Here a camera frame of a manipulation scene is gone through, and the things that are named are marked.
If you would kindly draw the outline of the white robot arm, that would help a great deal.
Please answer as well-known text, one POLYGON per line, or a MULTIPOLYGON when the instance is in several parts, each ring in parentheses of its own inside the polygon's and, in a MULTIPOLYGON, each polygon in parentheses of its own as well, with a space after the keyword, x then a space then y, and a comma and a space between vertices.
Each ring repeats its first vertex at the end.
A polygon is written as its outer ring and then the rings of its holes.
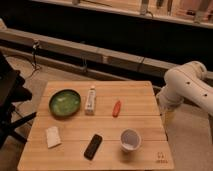
POLYGON ((188 99, 213 117, 213 87, 204 82, 207 75, 205 65, 191 61, 169 69, 165 75, 165 86, 157 94, 163 109, 175 109, 188 99))

